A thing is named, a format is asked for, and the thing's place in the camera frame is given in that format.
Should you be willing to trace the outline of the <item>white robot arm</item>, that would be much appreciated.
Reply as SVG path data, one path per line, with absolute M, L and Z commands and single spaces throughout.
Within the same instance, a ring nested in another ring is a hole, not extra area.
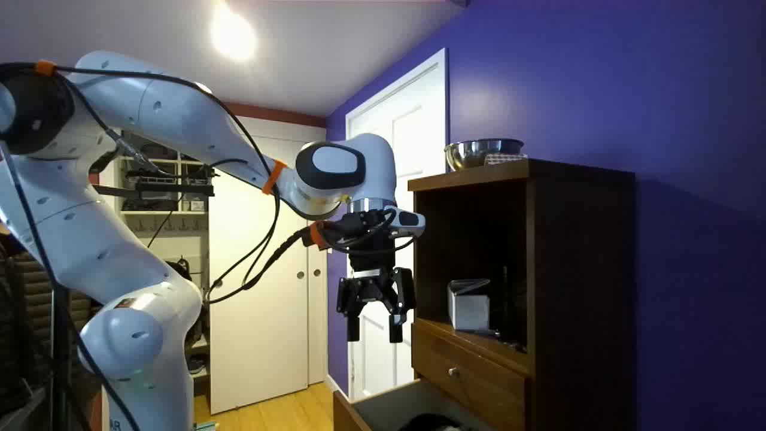
M 307 226 L 297 239 L 337 248 L 349 325 L 380 301 L 400 325 L 412 276 L 394 242 L 426 219 L 394 203 L 394 160 L 377 134 L 311 141 L 285 165 L 208 88 L 120 52 L 76 64 L 6 63 L 0 69 L 1 226 L 52 281 L 100 305 L 79 356 L 110 391 L 110 431 L 194 431 L 183 339 L 201 290 L 150 253 L 91 184 L 96 163 L 141 137 L 276 196 Z

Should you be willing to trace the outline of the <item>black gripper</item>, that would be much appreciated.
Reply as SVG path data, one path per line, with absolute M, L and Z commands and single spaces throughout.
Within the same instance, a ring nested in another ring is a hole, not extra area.
M 413 307 L 413 278 L 394 264 L 394 242 L 380 239 L 349 252 L 352 276 L 340 283 L 337 311 L 347 318 L 347 342 L 358 339 L 358 313 L 368 301 L 388 311 L 390 342 L 401 342 L 405 313 Z

